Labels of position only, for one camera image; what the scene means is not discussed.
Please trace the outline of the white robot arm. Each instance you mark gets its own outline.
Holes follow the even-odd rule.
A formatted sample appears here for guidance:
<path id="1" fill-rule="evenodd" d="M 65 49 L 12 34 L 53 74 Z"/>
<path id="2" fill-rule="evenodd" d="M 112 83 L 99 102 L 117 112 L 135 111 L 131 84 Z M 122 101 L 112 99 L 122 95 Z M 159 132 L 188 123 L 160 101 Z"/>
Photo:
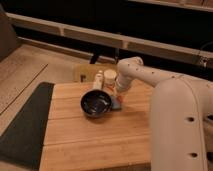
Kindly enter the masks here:
<path id="1" fill-rule="evenodd" d="M 213 82 L 147 67 L 139 57 L 117 64 L 116 89 L 138 79 L 154 88 L 150 102 L 151 171 L 208 171 L 204 119 L 213 114 Z"/>

